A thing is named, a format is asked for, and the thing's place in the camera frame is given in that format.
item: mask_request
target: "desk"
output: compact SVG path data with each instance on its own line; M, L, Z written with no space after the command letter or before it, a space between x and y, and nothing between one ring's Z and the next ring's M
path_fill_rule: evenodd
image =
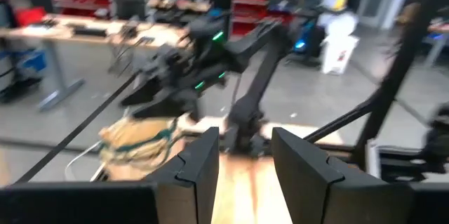
M180 119L178 126L183 126ZM221 118L206 117L191 131L202 131L208 124L217 126ZM305 137L317 128L288 124L268 124L262 130L262 135L272 134L272 128L282 126L284 129ZM319 143L341 145L342 139L338 133L332 133L321 139ZM179 152L182 146L175 146L173 152ZM102 166L109 171L113 180L140 180L146 176L132 166ZM257 160L245 157L235 157L228 154L220 155L220 171L218 174L215 203L213 209L213 224L289 224L292 223L281 186L277 179L273 159L263 157Z
M432 25L429 27L429 31L442 34L442 37L437 39L435 44L432 46L432 49L430 50L429 55L427 56L424 63L425 67L432 67L436 59L440 56L441 51L443 50L449 38L449 24Z
M83 84L84 80L76 80L72 84L67 84L64 74L62 72L59 56L55 49L55 42L69 41L85 44L122 44L122 38L117 34L121 27L127 23L123 20L96 20L95 18L75 17L66 15L47 15L45 19L54 19L58 21L58 24L45 32L36 32L35 29L30 27L23 27L18 29L0 29L0 37L6 37L9 39L39 39L46 50L46 59L48 61L48 68L56 81L57 90L45 98L40 104L40 110L49 110L54 107L66 97L77 91ZM66 24L82 24L87 27L97 27L107 29L107 33L110 34L107 38L103 37L88 37L88 36L74 36L72 29L65 26ZM177 29L168 25L140 23L138 25L139 34L134 39L129 39L123 44L133 46L141 37L154 37L154 41L149 44L140 44L139 47L143 48L158 48L162 44L172 44L174 46L186 46L188 41L177 41L180 37L184 36L187 31L183 29Z

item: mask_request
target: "gray floor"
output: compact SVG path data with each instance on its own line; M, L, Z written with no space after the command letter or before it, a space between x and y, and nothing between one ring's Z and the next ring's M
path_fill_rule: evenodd
M280 65L262 102L262 109L272 121L310 126L323 126L364 101L375 89L376 79L386 72L390 60L383 54L385 39L371 29L360 29L362 37L344 75L328 76L316 70ZM69 79L83 77L86 85L49 112L38 112L36 105L52 89L51 79L33 95L16 103L0 106L0 136L30 140L36 143L57 144L78 126L99 104L111 95L127 76L115 77L107 73L110 54L108 48L60 44L60 55ZM249 69L243 74L239 96L245 93L263 54L255 56ZM408 75L398 96L402 104L391 109L379 140L382 145L421 147L426 126L433 109L447 100L448 77L439 69L424 69L417 62ZM229 111L236 77L231 77L224 90L212 88L203 97L208 115L222 116ZM124 91L123 97L130 89ZM69 146L88 147L98 140L97 133L123 114L116 99ZM344 127L340 135L346 144L354 144L365 118ZM12 147L0 150L0 171L8 170L0 183L12 183L37 163L46 151L31 151ZM74 157L59 154L33 181L62 181L64 167ZM73 170L78 180L88 180L99 167L94 157L86 157L75 163ZM431 176L431 180L446 180L447 176Z

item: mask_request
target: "office chair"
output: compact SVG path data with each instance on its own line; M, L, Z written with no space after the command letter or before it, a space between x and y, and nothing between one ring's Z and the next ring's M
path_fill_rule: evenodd
M129 20L138 15L140 20L147 16L147 2L149 0L109 0L109 11L112 18Z

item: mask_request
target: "green led light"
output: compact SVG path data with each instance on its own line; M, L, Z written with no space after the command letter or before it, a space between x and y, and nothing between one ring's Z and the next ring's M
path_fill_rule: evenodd
M195 86L195 89L199 89L201 87L204 86L204 82L202 81L201 83L199 83L197 86Z
M218 40L221 36L223 36L223 32L219 32L218 34L216 34L213 38L212 38L212 40L213 41L216 41L216 40Z

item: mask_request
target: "gray desk leg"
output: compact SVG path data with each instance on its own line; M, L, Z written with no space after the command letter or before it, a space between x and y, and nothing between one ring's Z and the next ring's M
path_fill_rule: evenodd
M440 39L436 40L436 43L434 44L434 46L430 50L429 55L426 58L426 62L424 63L425 67L432 67L434 65L436 59L440 56L447 40L448 34L443 34Z
M48 68L51 71L51 77L55 80L57 88L55 92L50 94L39 104L39 109L41 111L46 111L53 108L59 102L63 101L66 97L70 96L72 93L78 90L84 84L84 80L77 80L73 84L68 86L61 69L61 64L58 58L58 53L55 49L55 44L52 41L43 41L43 45L46 50L46 60L48 63Z

